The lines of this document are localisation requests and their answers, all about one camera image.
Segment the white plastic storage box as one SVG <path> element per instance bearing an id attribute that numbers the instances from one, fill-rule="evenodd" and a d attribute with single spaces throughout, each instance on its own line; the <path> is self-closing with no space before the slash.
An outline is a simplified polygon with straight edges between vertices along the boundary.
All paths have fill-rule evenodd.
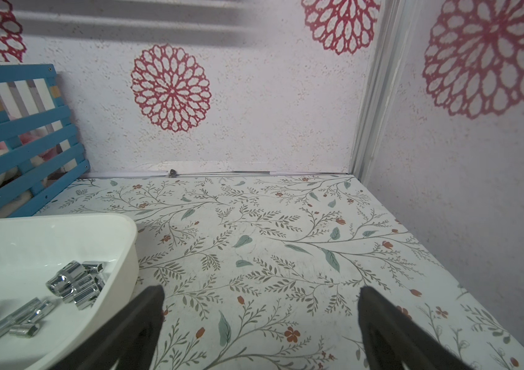
<path id="1" fill-rule="evenodd" d="M 136 223 L 119 214 L 0 219 L 0 319 L 34 298 L 56 303 L 34 337 L 1 337 L 0 369 L 47 369 L 126 306 L 139 272 L 137 234 Z M 105 287 L 83 310 L 46 288 L 71 261 L 105 265 Z"/>

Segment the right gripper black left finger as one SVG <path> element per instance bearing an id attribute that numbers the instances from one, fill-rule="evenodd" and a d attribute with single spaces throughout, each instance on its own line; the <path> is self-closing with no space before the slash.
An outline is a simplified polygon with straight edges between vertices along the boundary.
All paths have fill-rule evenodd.
<path id="1" fill-rule="evenodd" d="M 149 286 L 53 369 L 148 369 L 163 326 L 165 293 Z"/>

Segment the large chrome socket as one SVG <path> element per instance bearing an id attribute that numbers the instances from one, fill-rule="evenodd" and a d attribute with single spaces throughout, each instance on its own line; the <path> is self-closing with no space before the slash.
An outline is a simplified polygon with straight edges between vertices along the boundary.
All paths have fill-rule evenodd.
<path id="1" fill-rule="evenodd" d="M 72 293 L 73 285 L 86 274 L 86 269 L 79 262 L 71 261 L 47 280 L 46 288 L 57 297 L 66 297 Z"/>

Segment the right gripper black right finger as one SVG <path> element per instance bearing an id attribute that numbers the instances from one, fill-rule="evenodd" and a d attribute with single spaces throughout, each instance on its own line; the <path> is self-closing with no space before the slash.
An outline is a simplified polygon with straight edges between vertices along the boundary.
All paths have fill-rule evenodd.
<path id="1" fill-rule="evenodd" d="M 360 290 L 358 323 L 370 369 L 468 369 L 376 289 Z"/>

